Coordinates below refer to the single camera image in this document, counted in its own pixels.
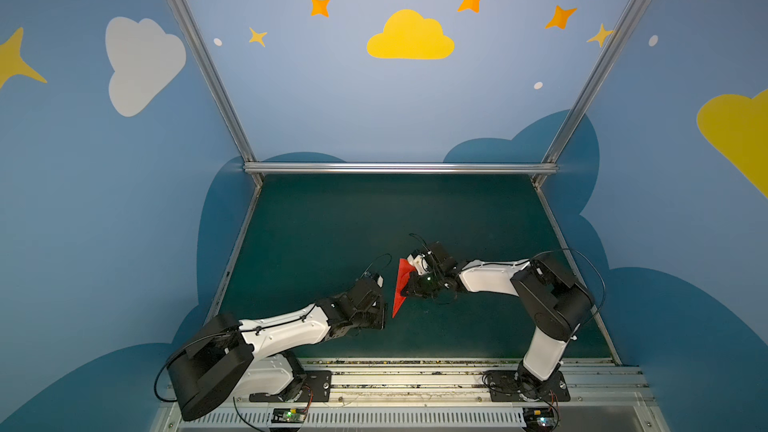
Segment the left green circuit board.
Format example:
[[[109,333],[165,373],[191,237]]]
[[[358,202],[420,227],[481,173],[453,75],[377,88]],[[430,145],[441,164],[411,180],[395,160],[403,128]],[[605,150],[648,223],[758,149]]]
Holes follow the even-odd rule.
[[[275,408],[272,411],[272,425],[303,424],[308,413],[303,409]]]

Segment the right aluminium frame post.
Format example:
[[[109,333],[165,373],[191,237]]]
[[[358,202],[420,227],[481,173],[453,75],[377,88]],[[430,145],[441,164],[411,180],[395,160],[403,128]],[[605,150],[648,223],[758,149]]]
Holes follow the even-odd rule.
[[[598,95],[601,86],[609,76],[611,69],[619,59],[624,47],[651,2],[652,0],[628,0],[615,24],[614,33],[608,37],[608,44],[600,52],[584,86],[542,159],[541,165],[552,169],[552,172],[537,174],[532,179],[536,189],[540,189],[543,186],[549,175],[557,172],[557,163],[560,156]]]

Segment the red square paper sheet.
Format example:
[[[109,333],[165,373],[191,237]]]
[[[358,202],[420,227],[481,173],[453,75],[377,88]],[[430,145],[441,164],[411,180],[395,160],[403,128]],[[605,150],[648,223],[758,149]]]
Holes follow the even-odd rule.
[[[410,280],[410,275],[415,272],[416,269],[408,262],[407,259],[401,258],[398,264],[398,272],[395,285],[395,294],[393,301],[392,318],[395,318],[400,308],[406,301],[406,294],[404,290]]]

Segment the right green circuit board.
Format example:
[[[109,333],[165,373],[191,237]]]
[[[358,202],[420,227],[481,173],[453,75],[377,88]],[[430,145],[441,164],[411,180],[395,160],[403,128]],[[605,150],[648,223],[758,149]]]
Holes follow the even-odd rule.
[[[525,432],[549,432],[558,425],[555,412],[550,409],[524,408],[523,420]]]

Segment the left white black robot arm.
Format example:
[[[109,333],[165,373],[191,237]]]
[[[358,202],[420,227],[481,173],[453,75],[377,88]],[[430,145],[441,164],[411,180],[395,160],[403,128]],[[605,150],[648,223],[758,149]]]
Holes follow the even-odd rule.
[[[356,329],[383,329],[382,282],[361,278],[345,292],[270,318],[214,316],[163,366],[182,419],[199,419],[238,395],[295,397],[306,374],[292,350]]]

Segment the aluminium frame horizontal bar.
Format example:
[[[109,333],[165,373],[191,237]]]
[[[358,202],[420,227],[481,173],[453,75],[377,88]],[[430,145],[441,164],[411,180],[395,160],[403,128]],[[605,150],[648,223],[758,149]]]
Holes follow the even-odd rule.
[[[553,175],[558,166],[532,164],[452,163],[320,163],[246,162],[248,173],[262,174],[462,174],[462,175]]]

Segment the left aluminium frame post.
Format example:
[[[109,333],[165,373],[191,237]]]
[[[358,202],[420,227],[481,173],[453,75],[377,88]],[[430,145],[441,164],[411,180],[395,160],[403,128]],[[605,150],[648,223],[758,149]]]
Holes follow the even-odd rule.
[[[184,35],[186,43],[211,92],[214,102],[234,141],[244,165],[257,162],[235,107],[224,87],[220,74],[213,62],[204,37],[198,27],[187,0],[166,0]]]

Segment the green circuit board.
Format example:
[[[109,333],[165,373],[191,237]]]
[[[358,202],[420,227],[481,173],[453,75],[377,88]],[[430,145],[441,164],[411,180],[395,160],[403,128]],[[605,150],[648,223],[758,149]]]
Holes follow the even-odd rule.
[[[272,425],[303,424],[308,413],[303,409],[275,408],[272,411]]]
[[[549,432],[558,425],[555,412],[550,409],[524,408],[523,420],[525,432]]]

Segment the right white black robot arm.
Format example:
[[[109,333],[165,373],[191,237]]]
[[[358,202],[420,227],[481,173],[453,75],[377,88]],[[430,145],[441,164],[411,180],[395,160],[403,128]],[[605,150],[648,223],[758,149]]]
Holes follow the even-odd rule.
[[[458,262],[444,252],[427,250],[399,261],[395,311],[408,297],[435,298],[442,292],[490,292],[519,298],[535,331],[508,385],[490,389],[524,401],[567,399],[560,372],[562,358],[594,307],[592,294],[575,275],[556,272],[538,258]]]

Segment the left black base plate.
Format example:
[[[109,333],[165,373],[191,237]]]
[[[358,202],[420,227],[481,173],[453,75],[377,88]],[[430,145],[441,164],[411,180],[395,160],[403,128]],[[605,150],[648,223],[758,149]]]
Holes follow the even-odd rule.
[[[315,370],[300,374],[277,395],[264,393],[250,394],[248,400],[252,403],[291,403],[312,402],[325,403],[329,401],[330,387],[333,374],[330,370]]]

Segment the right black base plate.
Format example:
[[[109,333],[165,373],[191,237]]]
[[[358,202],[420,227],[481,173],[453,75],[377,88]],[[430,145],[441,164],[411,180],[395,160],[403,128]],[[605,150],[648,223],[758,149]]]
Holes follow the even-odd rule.
[[[547,380],[517,370],[488,370],[483,385],[493,402],[569,402],[571,395],[564,376],[556,370]]]

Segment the aluminium frame post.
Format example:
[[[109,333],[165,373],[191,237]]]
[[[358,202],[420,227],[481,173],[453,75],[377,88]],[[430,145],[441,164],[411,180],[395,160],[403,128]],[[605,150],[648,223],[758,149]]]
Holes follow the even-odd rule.
[[[166,0],[184,35],[186,43],[211,92],[214,102],[234,141],[244,165],[257,162],[235,107],[224,87],[220,74],[213,62],[204,37],[198,27],[187,0]]]
[[[651,2],[652,0],[628,0],[615,24],[614,33],[608,37],[608,44],[600,52],[584,86],[542,159],[541,165],[552,169],[552,172],[537,174],[532,179],[536,189],[540,189],[543,186],[549,175],[557,172],[557,163],[560,156],[598,95],[601,86],[609,76],[611,69],[619,59],[624,47]]]

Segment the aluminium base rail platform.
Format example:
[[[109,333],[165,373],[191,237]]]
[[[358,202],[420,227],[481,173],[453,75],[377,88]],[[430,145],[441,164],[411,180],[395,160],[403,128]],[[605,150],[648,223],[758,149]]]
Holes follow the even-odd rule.
[[[552,431],[667,431],[669,425],[640,368],[609,359],[568,359],[569,402],[493,402],[488,370],[514,370],[503,359],[307,359],[307,372],[330,370],[325,403],[252,403],[241,396],[185,421],[161,406],[155,431],[524,431],[524,408],[550,409]],[[299,424],[272,425],[275,408],[303,409]]]

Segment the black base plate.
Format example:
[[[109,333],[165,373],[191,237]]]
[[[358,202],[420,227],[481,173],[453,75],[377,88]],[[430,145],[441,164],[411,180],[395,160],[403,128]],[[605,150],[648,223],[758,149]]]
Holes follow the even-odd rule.
[[[564,376],[556,370],[547,380],[517,370],[488,370],[483,385],[493,402],[569,402],[571,395]]]
[[[250,394],[248,400],[252,403],[291,403],[312,402],[325,403],[329,401],[330,387],[333,374],[330,370],[315,370],[300,374],[277,395],[264,393]]]

